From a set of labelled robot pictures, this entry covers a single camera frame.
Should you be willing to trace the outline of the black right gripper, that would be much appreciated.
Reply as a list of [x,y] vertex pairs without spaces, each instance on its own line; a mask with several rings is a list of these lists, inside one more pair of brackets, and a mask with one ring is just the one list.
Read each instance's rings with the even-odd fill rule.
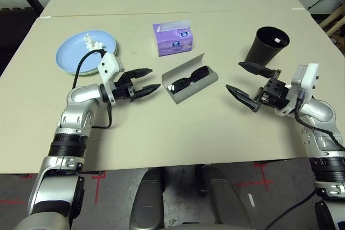
[[251,99],[247,93],[239,88],[225,85],[226,89],[237,101],[249,107],[252,111],[258,111],[261,103],[275,109],[283,109],[287,106],[289,100],[286,99],[286,96],[289,89],[284,82],[276,79],[280,75],[279,69],[269,69],[260,64],[245,61],[239,62],[238,65],[254,75],[270,79],[264,87],[259,88],[254,99]]

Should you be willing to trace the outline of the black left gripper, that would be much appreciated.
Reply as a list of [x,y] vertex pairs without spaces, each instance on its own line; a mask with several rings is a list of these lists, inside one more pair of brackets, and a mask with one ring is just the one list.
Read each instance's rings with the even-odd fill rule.
[[138,68],[127,71],[126,75],[122,75],[118,81],[115,82],[114,98],[115,100],[129,100],[133,102],[135,98],[145,97],[156,91],[161,85],[153,84],[143,87],[141,90],[133,90],[132,78],[137,79],[146,76],[153,70],[149,68]]

